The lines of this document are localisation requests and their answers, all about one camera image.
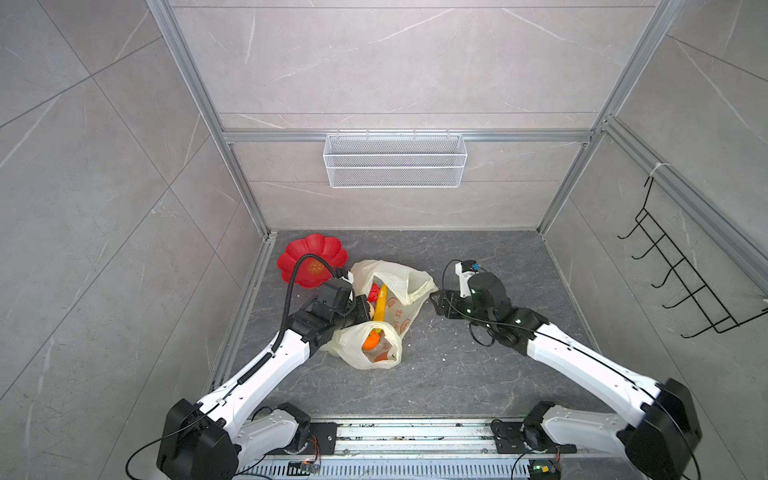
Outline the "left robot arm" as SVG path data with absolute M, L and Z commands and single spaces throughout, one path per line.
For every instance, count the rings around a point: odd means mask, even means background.
M 259 418 L 254 412 L 334 333 L 370 318 L 367 297 L 355 294 L 347 279 L 322 284 L 230 380 L 195 403 L 182 399 L 169 410 L 157 468 L 170 479 L 231 479 L 272 451 L 301 451 L 309 436 L 308 414 L 289 403 Z

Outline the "yellowish plastic bag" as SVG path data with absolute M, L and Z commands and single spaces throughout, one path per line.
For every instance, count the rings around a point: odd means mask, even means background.
M 406 333 L 438 287 L 425 271 L 383 260 L 360 261 L 351 274 L 368 319 L 336 331 L 320 349 L 358 370 L 394 368 L 401 363 Z

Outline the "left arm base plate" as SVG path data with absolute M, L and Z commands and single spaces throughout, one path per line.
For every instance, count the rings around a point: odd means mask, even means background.
M 335 453 L 338 429 L 340 425 L 335 422 L 312 422 L 309 427 L 309 435 L 318 440 L 321 456 Z

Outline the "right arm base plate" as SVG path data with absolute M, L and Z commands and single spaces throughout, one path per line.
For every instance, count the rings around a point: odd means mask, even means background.
M 573 444 L 556 443 L 540 425 L 494 419 L 490 423 L 490 429 L 499 454 L 575 454 L 577 452 L 577 447 Z

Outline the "orange fake fruit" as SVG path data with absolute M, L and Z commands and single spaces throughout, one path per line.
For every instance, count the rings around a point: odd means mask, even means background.
M 382 335 L 383 335 L 383 331 L 381 329 L 371 330 L 362 344 L 362 350 L 363 351 L 374 350 L 380 344 Z

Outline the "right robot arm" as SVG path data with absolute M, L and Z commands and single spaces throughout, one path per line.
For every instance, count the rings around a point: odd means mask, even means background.
M 498 439 L 516 439 L 528 452 L 573 445 L 622 455 L 650 479 L 682 479 L 687 467 L 699 465 L 695 449 L 702 430 L 692 394 L 684 384 L 673 378 L 659 382 L 613 362 L 545 316 L 513 306 L 494 274 L 471 261 L 455 266 L 458 289 L 440 289 L 430 296 L 439 316 L 484 328 L 493 344 L 558 371 L 610 409 L 599 413 L 541 401 L 522 421 L 518 433 L 494 422 Z

